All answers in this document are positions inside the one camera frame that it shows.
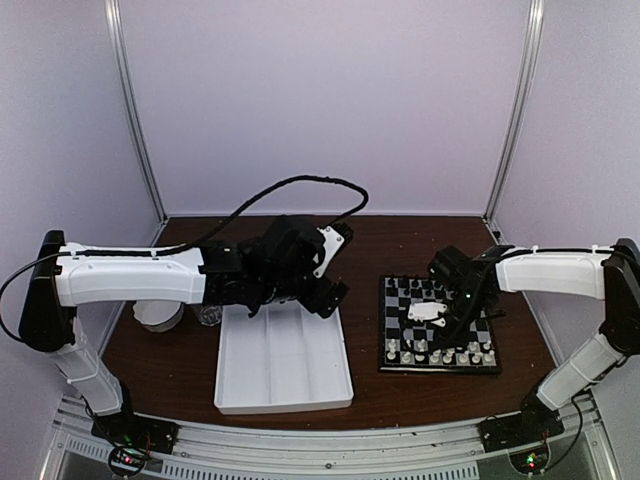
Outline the white plastic compartment tray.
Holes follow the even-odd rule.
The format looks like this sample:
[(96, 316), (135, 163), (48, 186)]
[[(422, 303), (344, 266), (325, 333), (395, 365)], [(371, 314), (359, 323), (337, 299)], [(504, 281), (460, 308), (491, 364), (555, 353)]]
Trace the white plastic compartment tray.
[(223, 310), (213, 404), (223, 415), (346, 408), (354, 388), (339, 311), (324, 319), (296, 302), (254, 317)]

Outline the black white chess board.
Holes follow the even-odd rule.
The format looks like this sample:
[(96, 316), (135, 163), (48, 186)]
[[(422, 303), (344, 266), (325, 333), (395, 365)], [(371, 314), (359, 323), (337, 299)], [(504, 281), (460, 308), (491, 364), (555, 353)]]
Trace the black white chess board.
[[(397, 299), (387, 297), (382, 285), (382, 279), (384, 276), (386, 275), (382, 275), (379, 278), (379, 370), (381, 372), (456, 373), (474, 375), (494, 375), (502, 372), (497, 341), (495, 339), (493, 326), (491, 324), (492, 318), (490, 316), (482, 313), (479, 319), (472, 321), (469, 325), (468, 332), (463, 337), (463, 343), (459, 345), (441, 345), (438, 341), (439, 327), (412, 322), (407, 319), (407, 313), (409, 306), (412, 303), (434, 301), (446, 304), (447, 300), (451, 298), (451, 294), (441, 285), (431, 280), (435, 287), (435, 298), (432, 300), (418, 301), (405, 298)], [(398, 358), (394, 362), (390, 362), (387, 359), (387, 352), (389, 351), (388, 343), (390, 339), (396, 339), (398, 341), (398, 349), (396, 350)], [(413, 351), (406, 348), (405, 340), (410, 340), (412, 342)], [(426, 341), (426, 349), (424, 351), (419, 351), (417, 348), (417, 343), (420, 340)], [(492, 348), (490, 350), (495, 352), (496, 362), (494, 364), (484, 363), (484, 354), (490, 350), (485, 351), (482, 348), (482, 344), (487, 340), (492, 341)], [(468, 344), (471, 341), (478, 342), (477, 351), (469, 350)], [(445, 365), (443, 363), (443, 356), (447, 349), (454, 349), (455, 356), (451, 364)], [(441, 363), (430, 365), (429, 355), (435, 350), (441, 351)], [(404, 352), (411, 352), (413, 354), (413, 361), (411, 363), (401, 363), (401, 357)], [(418, 352), (427, 352), (428, 361), (424, 363), (416, 362), (414, 355)], [(457, 362), (457, 355), (463, 352), (469, 353), (470, 362), (468, 365), (460, 365)], [(471, 358), (475, 353), (483, 355), (483, 362), (481, 365), (472, 363)]]

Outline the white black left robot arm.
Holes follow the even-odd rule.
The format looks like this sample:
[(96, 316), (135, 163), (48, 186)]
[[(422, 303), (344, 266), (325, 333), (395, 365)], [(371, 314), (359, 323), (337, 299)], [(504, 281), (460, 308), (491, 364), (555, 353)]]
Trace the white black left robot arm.
[(101, 302), (169, 302), (244, 308), (257, 316), (270, 304), (294, 301), (327, 319), (348, 292), (326, 270), (352, 241), (346, 223), (317, 227), (280, 216), (266, 232), (239, 243), (198, 240), (164, 248), (89, 248), (49, 231), (37, 259), (13, 340), (53, 357), (68, 384), (84, 398), (94, 421), (123, 444), (144, 433), (129, 389), (87, 341), (79, 306)]

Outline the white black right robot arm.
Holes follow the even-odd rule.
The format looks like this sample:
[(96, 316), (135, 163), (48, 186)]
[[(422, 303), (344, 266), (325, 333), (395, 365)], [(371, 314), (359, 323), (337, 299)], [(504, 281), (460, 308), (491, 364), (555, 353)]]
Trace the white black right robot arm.
[(435, 254), (428, 273), (453, 292), (449, 301), (429, 302), (420, 317), (445, 330), (444, 345), (502, 293), (567, 294), (604, 303), (597, 331), (523, 399), (512, 423), (519, 440), (535, 440), (561, 407), (639, 352), (639, 250), (630, 239), (568, 249), (497, 245), (476, 257), (447, 246)]

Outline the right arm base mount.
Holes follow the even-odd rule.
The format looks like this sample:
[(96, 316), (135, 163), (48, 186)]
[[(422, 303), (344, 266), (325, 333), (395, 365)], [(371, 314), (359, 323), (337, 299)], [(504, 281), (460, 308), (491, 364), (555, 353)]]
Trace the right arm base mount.
[(564, 433), (562, 421), (554, 416), (542, 421), (526, 420), (523, 413), (487, 417), (478, 424), (486, 453), (504, 451), (519, 474), (541, 474), (551, 462), (549, 440)]

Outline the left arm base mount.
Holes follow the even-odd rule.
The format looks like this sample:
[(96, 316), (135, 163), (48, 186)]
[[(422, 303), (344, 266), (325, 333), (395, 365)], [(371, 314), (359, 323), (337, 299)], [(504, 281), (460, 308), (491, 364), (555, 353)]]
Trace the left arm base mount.
[(131, 478), (148, 467), (160, 467), (160, 455), (173, 453), (179, 426), (170, 421), (133, 415), (113, 419), (94, 416), (91, 434), (111, 446), (107, 466), (120, 478)]

